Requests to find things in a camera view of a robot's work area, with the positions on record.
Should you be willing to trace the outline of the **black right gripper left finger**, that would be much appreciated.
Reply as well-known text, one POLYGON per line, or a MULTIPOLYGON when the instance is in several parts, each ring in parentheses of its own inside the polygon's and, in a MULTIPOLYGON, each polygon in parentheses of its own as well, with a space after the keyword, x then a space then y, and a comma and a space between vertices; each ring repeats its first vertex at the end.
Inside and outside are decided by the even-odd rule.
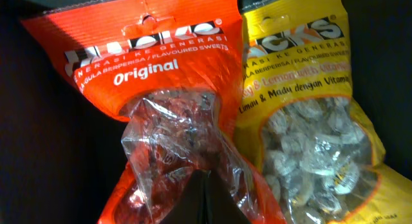
POLYGON ((160 224, 206 224, 206 172, 195 170, 179 200, 160 224))

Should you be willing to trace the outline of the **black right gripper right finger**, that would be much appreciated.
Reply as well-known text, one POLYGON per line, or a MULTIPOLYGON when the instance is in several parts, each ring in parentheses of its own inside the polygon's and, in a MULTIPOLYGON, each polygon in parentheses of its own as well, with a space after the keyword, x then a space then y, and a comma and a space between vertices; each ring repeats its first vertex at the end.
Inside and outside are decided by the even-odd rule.
POLYGON ((250 224, 238 208, 226 183, 215 171, 209 171, 205 181, 205 212, 208 224, 250 224))

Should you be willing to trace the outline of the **yellow Hacks sweets bag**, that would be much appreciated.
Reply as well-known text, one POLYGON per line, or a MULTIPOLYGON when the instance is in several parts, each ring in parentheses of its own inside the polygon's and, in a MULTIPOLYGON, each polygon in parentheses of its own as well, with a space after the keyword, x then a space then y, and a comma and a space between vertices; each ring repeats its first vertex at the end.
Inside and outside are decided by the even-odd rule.
POLYGON ((243 13, 234 141, 287 223, 410 223, 411 182, 353 99, 341 0, 267 0, 243 13))

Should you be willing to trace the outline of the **red Hacks sweets bag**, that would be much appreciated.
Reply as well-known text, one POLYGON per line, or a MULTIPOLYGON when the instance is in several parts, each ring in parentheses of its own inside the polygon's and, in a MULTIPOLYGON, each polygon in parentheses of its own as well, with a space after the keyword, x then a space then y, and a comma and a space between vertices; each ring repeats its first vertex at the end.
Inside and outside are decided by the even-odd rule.
POLYGON ((243 89, 238 0, 101 0, 22 21, 55 69, 127 124, 128 163, 100 223, 160 223, 215 170, 250 223, 284 223, 232 142, 243 89))

